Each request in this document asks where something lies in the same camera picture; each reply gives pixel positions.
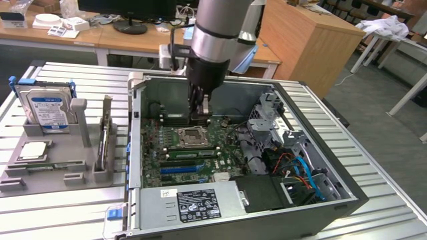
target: blue hard drive label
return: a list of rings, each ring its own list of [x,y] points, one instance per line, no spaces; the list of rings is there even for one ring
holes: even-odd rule
[[[32,97],[30,104],[38,124],[50,130],[61,130],[68,127],[66,114],[61,110],[62,99],[60,97]]]
[[[58,103],[62,101],[58,97],[33,97],[30,100],[40,103]]]

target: gray floor tile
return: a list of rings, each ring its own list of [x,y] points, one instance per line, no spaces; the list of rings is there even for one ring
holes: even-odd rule
[[[353,54],[336,83],[348,76],[359,55]],[[331,88],[327,101],[349,122],[348,130],[380,166],[427,211],[427,109],[408,102],[393,117],[391,110],[408,89],[373,65],[361,67],[345,82]]]

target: monitor stand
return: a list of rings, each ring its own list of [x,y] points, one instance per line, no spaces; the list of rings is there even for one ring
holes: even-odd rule
[[[124,34],[138,35],[146,32],[146,26],[141,22],[132,21],[130,17],[128,20],[113,22],[112,27]]]

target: hard drive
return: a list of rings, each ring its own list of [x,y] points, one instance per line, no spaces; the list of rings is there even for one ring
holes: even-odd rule
[[[10,81],[10,87],[24,108],[28,124],[40,124],[46,134],[68,133],[68,125],[77,123],[70,110],[72,98],[76,97],[74,83],[21,78]]]

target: robotic arm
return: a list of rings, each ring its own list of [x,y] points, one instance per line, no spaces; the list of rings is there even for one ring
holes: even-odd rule
[[[160,46],[160,59],[166,50],[172,70],[178,66],[176,57],[186,58],[192,125],[212,115],[212,91],[222,84],[228,69],[234,69],[256,46],[264,5],[265,0],[200,0],[190,46],[173,44],[173,32],[168,47]]]

